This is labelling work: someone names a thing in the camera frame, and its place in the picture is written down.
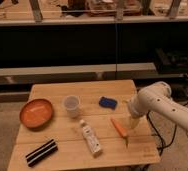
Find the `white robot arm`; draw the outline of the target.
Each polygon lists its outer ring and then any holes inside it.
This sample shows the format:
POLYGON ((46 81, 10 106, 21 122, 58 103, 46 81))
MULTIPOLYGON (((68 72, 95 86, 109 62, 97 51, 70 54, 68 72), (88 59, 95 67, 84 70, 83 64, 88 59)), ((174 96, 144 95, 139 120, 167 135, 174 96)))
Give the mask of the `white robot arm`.
POLYGON ((140 118, 154 111, 188 132, 188 108, 171 99, 171 87, 160 81, 141 88, 127 102, 132 118, 140 118))

